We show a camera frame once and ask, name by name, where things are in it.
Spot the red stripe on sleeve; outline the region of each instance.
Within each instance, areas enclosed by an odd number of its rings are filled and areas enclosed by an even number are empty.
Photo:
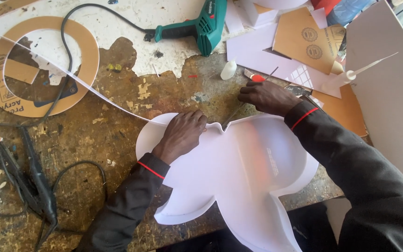
[[[294,127],[304,119],[304,117],[308,116],[310,113],[316,111],[318,108],[313,108],[311,110],[309,110],[307,113],[304,114],[304,116],[302,116],[298,121],[296,121],[296,123],[292,126],[292,128],[290,129],[291,131],[293,131]]]
[[[148,169],[149,171],[151,171],[153,174],[155,174],[156,176],[158,176],[158,178],[164,179],[163,176],[159,175],[158,173],[156,173],[154,170],[150,169],[147,165],[141,163],[138,161],[138,164],[142,165],[144,168]]]

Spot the hand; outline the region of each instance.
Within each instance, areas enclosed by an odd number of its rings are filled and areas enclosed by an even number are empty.
[[[205,131],[207,121],[208,118],[201,110],[179,113],[167,126],[163,138],[152,154],[170,165],[179,156],[198,146],[199,137]]]
[[[239,101],[253,104],[256,110],[285,117],[302,100],[285,88],[269,81],[248,82],[240,89]]]

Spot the left hand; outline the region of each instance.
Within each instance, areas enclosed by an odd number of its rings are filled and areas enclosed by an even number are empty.
[[[160,143],[152,154],[170,165],[179,156],[189,153],[197,147],[199,137],[205,129],[208,118],[201,110],[179,113],[164,132]]]

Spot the black sleeve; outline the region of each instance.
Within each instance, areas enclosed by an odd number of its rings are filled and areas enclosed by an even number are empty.
[[[285,123],[351,202],[339,251],[403,251],[403,174],[307,101],[288,112]]]
[[[146,153],[99,210],[75,251],[125,252],[169,168]]]

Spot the blue container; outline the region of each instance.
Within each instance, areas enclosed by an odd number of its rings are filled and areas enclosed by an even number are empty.
[[[327,25],[340,24],[345,26],[365,8],[371,0],[341,0],[327,15]]]

